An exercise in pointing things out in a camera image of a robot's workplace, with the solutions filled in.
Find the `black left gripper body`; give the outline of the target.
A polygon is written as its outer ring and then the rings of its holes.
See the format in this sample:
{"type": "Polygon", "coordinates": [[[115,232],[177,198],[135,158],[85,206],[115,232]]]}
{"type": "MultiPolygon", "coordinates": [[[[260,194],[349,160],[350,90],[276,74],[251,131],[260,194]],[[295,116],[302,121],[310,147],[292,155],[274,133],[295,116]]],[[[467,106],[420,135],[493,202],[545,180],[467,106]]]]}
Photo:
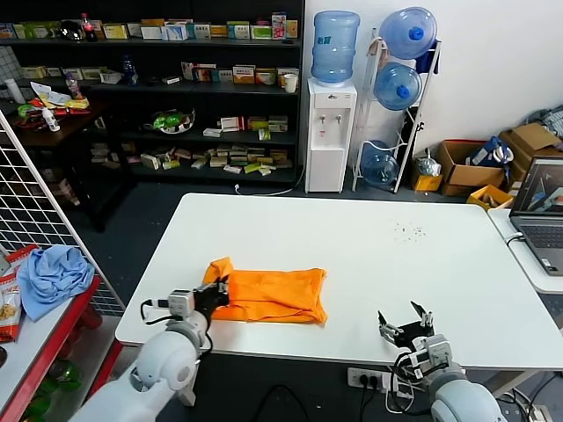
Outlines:
{"type": "Polygon", "coordinates": [[[217,308],[228,305],[226,285],[202,285],[194,290],[194,309],[200,313],[214,313],[217,308]]]}

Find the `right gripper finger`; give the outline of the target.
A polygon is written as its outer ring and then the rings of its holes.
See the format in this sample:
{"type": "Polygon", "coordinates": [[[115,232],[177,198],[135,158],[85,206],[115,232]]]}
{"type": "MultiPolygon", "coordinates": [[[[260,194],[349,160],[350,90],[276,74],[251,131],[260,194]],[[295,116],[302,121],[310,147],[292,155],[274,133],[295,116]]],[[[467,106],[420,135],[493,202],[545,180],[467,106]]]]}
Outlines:
{"type": "Polygon", "coordinates": [[[389,324],[381,311],[377,312],[378,329],[380,335],[385,339],[395,339],[399,335],[398,327],[389,324]]]}
{"type": "Polygon", "coordinates": [[[420,326],[424,328],[432,328],[433,323],[433,313],[431,311],[426,311],[419,303],[411,301],[411,305],[420,317],[420,326]]]}

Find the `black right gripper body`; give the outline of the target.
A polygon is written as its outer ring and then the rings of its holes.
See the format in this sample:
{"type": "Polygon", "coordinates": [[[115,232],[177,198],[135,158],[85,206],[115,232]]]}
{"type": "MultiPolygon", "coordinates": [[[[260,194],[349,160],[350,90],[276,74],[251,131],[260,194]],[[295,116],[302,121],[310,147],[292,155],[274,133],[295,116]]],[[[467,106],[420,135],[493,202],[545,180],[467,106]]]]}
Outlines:
{"type": "Polygon", "coordinates": [[[414,347],[417,338],[429,338],[434,335],[433,325],[421,325],[421,322],[412,322],[396,328],[392,335],[392,343],[396,347],[414,347]]]}

